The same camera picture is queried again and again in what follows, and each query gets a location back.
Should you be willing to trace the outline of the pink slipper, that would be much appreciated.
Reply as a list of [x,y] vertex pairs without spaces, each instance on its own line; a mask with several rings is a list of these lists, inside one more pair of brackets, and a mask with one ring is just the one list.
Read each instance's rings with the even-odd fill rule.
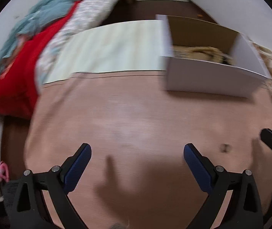
[[3,161],[0,162],[0,182],[9,182],[10,176],[9,176],[9,168],[7,164]]

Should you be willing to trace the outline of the red bed cover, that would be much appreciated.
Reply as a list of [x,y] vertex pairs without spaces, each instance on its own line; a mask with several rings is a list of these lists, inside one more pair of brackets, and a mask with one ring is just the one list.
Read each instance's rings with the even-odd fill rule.
[[4,70],[0,74],[0,116],[30,119],[39,94],[34,83],[36,61],[43,48],[70,19],[76,1],[68,14],[45,26],[41,32],[28,37],[18,37],[17,47],[11,57],[3,60]]

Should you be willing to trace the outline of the white cardboard box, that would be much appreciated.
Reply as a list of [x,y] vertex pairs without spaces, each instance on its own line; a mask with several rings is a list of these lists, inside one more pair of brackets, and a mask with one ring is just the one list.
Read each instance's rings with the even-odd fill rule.
[[271,78],[245,35],[199,19],[156,19],[161,23],[166,90],[248,98]]

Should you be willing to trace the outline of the checkered mattress pad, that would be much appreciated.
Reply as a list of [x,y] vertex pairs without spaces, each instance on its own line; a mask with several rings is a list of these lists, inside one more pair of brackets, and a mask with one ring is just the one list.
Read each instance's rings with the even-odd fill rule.
[[41,93],[42,85],[53,68],[60,51],[75,34],[97,27],[113,10],[119,0],[83,0],[75,8],[72,16],[43,48],[36,61],[34,83]]

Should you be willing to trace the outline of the blue-grey quilt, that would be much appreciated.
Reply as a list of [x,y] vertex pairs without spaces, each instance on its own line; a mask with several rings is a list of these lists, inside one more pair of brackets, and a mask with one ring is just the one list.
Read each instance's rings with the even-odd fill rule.
[[18,37],[33,37],[51,22],[65,17],[73,4],[80,0],[40,0],[28,14],[15,24],[7,40],[0,49],[0,74],[4,70],[3,60],[11,57],[17,47]]

